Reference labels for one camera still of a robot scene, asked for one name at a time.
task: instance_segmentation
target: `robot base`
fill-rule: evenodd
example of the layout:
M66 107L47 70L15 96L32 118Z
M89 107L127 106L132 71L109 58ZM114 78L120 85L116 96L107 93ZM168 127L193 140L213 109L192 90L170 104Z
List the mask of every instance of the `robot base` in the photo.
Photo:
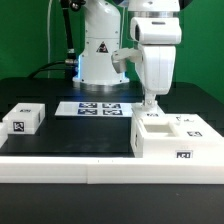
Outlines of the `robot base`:
M99 92L111 92L120 89L128 89L129 88L129 79L123 80L123 83L114 84L114 85L98 85L98 84L89 84L80 82L79 79L73 79L73 87L84 89L88 91L99 91Z
M138 104L133 105L133 112L131 146L137 158L161 161L176 158L197 163L224 155L223 137L198 115L148 113L143 116Z

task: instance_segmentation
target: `white base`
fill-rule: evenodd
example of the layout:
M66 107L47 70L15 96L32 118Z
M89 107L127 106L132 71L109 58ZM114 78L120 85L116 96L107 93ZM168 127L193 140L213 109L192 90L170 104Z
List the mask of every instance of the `white base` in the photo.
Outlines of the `white base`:
M0 183L224 184L223 138L197 115L142 119L134 113L134 152L143 158L4 156ZM186 131L197 133L191 137Z
M223 155L210 160L0 157L0 183L224 184Z

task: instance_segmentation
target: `black cable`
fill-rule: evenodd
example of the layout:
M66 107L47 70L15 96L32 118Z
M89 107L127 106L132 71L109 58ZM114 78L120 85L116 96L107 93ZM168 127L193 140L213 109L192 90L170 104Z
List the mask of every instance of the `black cable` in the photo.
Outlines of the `black cable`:
M36 71L30 73L27 78L29 79L32 79L36 76L36 74L38 74L40 71L43 71L45 68L49 68L51 66L54 66L54 65L61 65L61 64L65 64L64 61L55 61L55 62L51 62L51 63L48 63L46 65L43 65L42 67L40 67L39 69L37 69Z

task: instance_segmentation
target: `end effector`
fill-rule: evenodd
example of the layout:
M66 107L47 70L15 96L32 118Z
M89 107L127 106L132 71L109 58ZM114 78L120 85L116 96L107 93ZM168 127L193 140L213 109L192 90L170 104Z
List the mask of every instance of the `end effector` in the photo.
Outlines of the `end effector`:
M144 105L150 106L156 95L167 94L171 86L174 45L181 42L179 19L175 17L180 6L176 0L130 0L128 10L133 12L131 38L138 45L136 49L114 52L112 61L117 69L125 68L125 59L135 63L145 90Z

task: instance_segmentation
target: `white platform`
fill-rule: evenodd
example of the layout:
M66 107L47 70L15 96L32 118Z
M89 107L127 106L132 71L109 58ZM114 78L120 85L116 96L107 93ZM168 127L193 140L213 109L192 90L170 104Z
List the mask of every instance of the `white platform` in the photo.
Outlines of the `white platform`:
M131 117L130 103L60 102L55 116Z
M223 137L200 117L137 114L132 145L141 158L2 156L0 183L224 184Z

